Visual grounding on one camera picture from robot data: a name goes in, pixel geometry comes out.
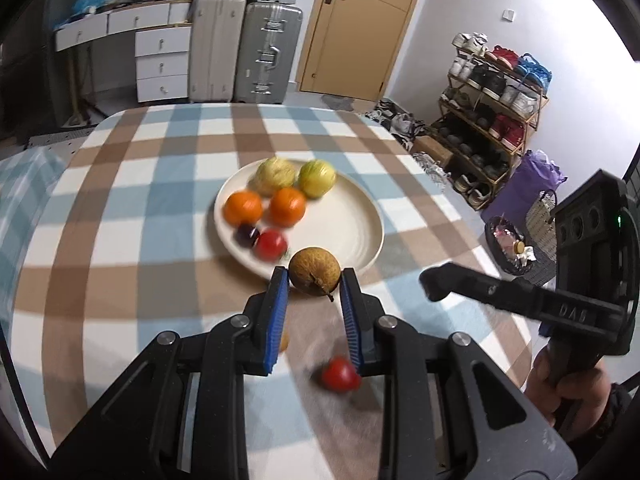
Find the person right hand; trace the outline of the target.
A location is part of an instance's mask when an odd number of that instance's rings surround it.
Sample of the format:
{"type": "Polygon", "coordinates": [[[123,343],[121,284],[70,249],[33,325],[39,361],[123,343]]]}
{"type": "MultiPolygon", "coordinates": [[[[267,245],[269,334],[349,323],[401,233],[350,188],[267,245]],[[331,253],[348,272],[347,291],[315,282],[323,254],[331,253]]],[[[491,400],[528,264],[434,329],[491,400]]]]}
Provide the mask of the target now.
{"type": "Polygon", "coordinates": [[[525,394],[551,426],[555,423],[561,403],[576,401],[577,411],[564,431],[565,440],[574,440],[598,422],[608,404],[612,386],[604,361],[600,360],[590,370],[567,375],[558,382],[552,382],[550,374],[549,351],[543,348],[533,362],[525,394]]]}

